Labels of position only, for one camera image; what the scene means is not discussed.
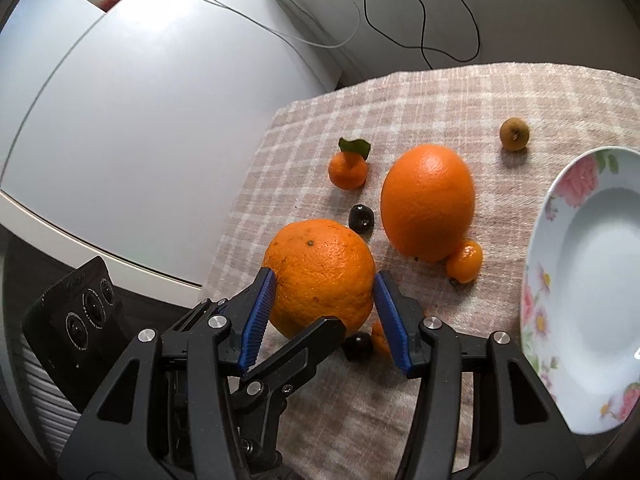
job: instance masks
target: floral plate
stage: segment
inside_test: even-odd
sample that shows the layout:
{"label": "floral plate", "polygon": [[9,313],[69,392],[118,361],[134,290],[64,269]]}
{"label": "floral plate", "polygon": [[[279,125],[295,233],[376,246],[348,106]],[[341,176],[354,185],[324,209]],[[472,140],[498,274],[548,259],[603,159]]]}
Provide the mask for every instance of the floral plate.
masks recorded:
{"label": "floral plate", "polygon": [[546,195],[520,301],[524,355],[574,433],[621,424],[640,397],[640,153],[583,153]]}

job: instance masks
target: silver bolt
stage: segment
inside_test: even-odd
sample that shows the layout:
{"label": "silver bolt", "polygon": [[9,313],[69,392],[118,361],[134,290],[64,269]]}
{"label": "silver bolt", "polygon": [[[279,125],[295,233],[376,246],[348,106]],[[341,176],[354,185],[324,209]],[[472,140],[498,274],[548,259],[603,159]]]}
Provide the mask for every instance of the silver bolt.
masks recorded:
{"label": "silver bolt", "polygon": [[511,341],[511,337],[506,332],[495,332],[494,341],[497,342],[498,345],[506,345],[509,341]]}
{"label": "silver bolt", "polygon": [[138,341],[143,343],[148,343],[149,341],[153,341],[156,337],[156,331],[152,328],[145,328],[140,331],[138,334]]}
{"label": "silver bolt", "polygon": [[242,447],[242,451],[244,451],[245,454],[251,453],[253,448],[253,446],[249,444],[249,441],[245,438],[240,439],[240,446]]}
{"label": "silver bolt", "polygon": [[209,321],[207,321],[207,323],[209,323],[209,326],[211,328],[222,328],[223,326],[226,325],[226,317],[224,317],[224,316],[211,316],[209,318]]}
{"label": "silver bolt", "polygon": [[260,384],[260,381],[254,381],[253,383],[249,383],[249,386],[246,388],[246,392],[249,395],[255,395],[259,394],[261,389],[262,384]]}
{"label": "silver bolt", "polygon": [[422,324],[431,330],[437,330],[442,326],[442,322],[435,316],[425,317]]}

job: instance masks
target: small orange fruit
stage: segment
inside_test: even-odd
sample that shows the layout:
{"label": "small orange fruit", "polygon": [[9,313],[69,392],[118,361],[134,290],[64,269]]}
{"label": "small orange fruit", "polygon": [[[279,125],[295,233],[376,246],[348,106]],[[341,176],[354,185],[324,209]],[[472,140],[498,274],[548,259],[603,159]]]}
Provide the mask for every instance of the small orange fruit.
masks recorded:
{"label": "small orange fruit", "polygon": [[447,259],[447,277],[458,283],[472,282],[482,267],[482,247],[472,240],[462,242]]}
{"label": "small orange fruit", "polygon": [[357,189],[367,179],[367,163],[355,152],[339,152],[329,162],[329,180],[340,189]]}
{"label": "small orange fruit", "polygon": [[284,226],[264,253],[276,275],[270,321],[292,338],[322,316],[336,316],[356,332],[373,308],[376,266],[366,243],[333,220]]}
{"label": "small orange fruit", "polygon": [[507,119],[500,126],[500,140],[508,152],[517,152],[529,142],[529,127],[518,117]]}
{"label": "small orange fruit", "polygon": [[385,331],[382,328],[382,323],[377,320],[371,327],[371,341],[376,352],[387,357],[391,357],[391,349],[389,343],[386,340]]}
{"label": "small orange fruit", "polygon": [[475,207],[471,173],[456,152],[423,144],[393,164],[380,193],[380,218],[404,256],[434,263],[464,240]]}

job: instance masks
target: beige plaid cloth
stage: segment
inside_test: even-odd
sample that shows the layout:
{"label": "beige plaid cloth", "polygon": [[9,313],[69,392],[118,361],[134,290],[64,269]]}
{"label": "beige plaid cloth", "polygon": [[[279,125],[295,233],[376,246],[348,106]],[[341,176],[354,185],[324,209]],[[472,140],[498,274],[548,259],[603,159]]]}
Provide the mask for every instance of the beige plaid cloth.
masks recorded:
{"label": "beige plaid cloth", "polygon": [[[498,129],[511,116],[529,123],[526,152],[501,149]],[[553,179],[595,146],[637,149],[639,132],[640,81],[577,66],[506,63],[396,73],[294,102],[277,112],[262,138],[202,296],[229,298],[247,286],[285,224],[309,218],[346,224],[351,206],[363,203],[376,215],[368,240],[376,266],[391,270],[404,294],[461,332],[517,335],[527,243]],[[329,182],[327,165],[341,136],[372,145],[363,189],[345,192]],[[469,235],[485,260],[475,285],[464,290],[452,288],[442,265],[402,257],[380,225],[387,171],[401,153],[426,142],[456,150],[475,179]],[[375,319],[374,309],[365,329]],[[283,343],[268,326],[260,357]],[[290,397],[278,449],[310,480],[391,479],[417,391],[418,381],[405,380],[382,358],[352,364],[335,352]],[[456,469],[468,462],[471,405],[465,378]],[[594,442],[581,444],[588,450]]]}

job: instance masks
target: checkered tablecloth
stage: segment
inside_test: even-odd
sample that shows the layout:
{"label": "checkered tablecloth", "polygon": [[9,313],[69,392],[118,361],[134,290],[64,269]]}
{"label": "checkered tablecloth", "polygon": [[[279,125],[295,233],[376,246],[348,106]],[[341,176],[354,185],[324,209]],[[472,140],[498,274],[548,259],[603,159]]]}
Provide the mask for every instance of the checkered tablecloth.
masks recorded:
{"label": "checkered tablecloth", "polygon": [[[526,152],[501,149],[498,129],[511,116],[530,125]],[[327,177],[341,136],[372,145],[361,190],[341,191]],[[475,179],[469,235],[484,248],[485,261],[475,285],[463,290],[450,286],[442,265],[402,257],[380,225],[389,167],[426,142],[456,150]],[[542,199],[569,161],[603,145],[640,147],[640,81],[584,67],[507,63],[396,73],[294,102],[277,112],[255,153],[202,296],[229,298],[247,286],[285,224],[309,218],[346,224],[351,206],[363,203],[376,215],[368,240],[376,266],[391,270],[404,294],[461,332],[517,335],[520,280]],[[365,328],[375,319],[374,310]],[[283,343],[269,326],[261,357]],[[290,397],[278,449],[310,480],[391,479],[417,390],[417,381],[381,358],[350,364],[335,352]],[[471,405],[465,378],[456,468],[468,461]],[[581,441],[585,450],[599,443]]]}

